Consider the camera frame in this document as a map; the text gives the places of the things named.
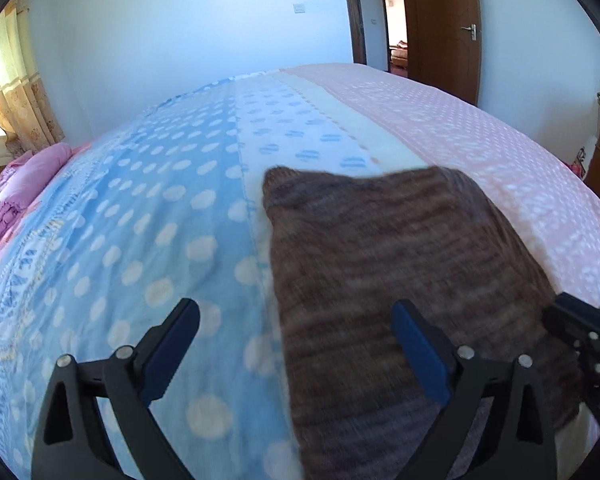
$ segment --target yellow curtain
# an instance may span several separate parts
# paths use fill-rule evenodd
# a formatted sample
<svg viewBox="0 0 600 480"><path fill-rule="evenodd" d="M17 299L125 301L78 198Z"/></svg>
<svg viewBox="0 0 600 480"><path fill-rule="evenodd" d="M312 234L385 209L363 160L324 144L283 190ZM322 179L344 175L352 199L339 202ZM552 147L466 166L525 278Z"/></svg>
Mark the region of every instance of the yellow curtain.
<svg viewBox="0 0 600 480"><path fill-rule="evenodd" d="M14 156L64 139L34 60L28 10L11 0L0 13L0 127Z"/></svg>

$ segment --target brown cloth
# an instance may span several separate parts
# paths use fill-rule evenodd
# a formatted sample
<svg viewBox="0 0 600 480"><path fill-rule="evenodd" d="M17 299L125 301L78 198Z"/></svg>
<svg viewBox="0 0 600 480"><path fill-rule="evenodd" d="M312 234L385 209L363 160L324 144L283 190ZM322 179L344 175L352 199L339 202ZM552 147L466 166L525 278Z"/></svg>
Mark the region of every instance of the brown cloth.
<svg viewBox="0 0 600 480"><path fill-rule="evenodd" d="M408 299L455 345L534 359L556 428L578 409L573 351L545 332L554 291L478 185L445 168L355 179L269 170L264 207L291 416L307 480L391 479L439 406L390 329ZM452 473L466 470L474 422Z"/></svg>

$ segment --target brown door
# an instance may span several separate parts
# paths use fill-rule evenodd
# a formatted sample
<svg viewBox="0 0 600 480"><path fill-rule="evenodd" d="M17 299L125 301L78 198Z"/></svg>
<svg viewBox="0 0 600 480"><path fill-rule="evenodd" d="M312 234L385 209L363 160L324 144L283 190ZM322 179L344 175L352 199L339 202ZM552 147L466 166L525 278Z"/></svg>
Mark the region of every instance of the brown door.
<svg viewBox="0 0 600 480"><path fill-rule="evenodd" d="M347 8L349 9L353 62L366 64L365 28L362 24L362 7L360 5L360 0L347 0Z"/></svg>
<svg viewBox="0 0 600 480"><path fill-rule="evenodd" d="M479 0L404 0L409 77L475 105L480 86Z"/></svg>

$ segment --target metal screw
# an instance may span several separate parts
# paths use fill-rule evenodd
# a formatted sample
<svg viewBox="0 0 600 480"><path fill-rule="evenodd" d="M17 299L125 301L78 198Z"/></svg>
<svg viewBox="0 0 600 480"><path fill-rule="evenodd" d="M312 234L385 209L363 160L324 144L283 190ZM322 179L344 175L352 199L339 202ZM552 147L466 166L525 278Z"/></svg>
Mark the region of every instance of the metal screw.
<svg viewBox="0 0 600 480"><path fill-rule="evenodd" d="M531 368L531 365L534 363L534 360L526 354L522 354L518 357L518 363L523 368Z"/></svg>
<svg viewBox="0 0 600 480"><path fill-rule="evenodd" d="M68 366L69 364L71 364L71 356L69 354L62 354L59 358L58 361L56 361L56 364L61 367L64 368L65 366Z"/></svg>
<svg viewBox="0 0 600 480"><path fill-rule="evenodd" d="M475 351L470 346L462 345L460 348L458 348L458 356L460 356L462 359L473 359L475 356Z"/></svg>
<svg viewBox="0 0 600 480"><path fill-rule="evenodd" d="M129 345L121 346L116 350L116 357L118 359L129 359L131 354L134 352L134 348Z"/></svg>

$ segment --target silver door handle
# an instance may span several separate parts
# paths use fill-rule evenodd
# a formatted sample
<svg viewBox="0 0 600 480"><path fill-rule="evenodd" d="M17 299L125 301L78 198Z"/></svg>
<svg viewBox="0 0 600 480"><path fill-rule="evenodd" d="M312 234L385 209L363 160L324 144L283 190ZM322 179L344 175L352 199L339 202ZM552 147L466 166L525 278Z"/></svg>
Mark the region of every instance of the silver door handle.
<svg viewBox="0 0 600 480"><path fill-rule="evenodd" d="M470 30L472 41L478 41L478 27L475 26L475 23L472 23L471 27L460 27L460 28L462 30Z"/></svg>

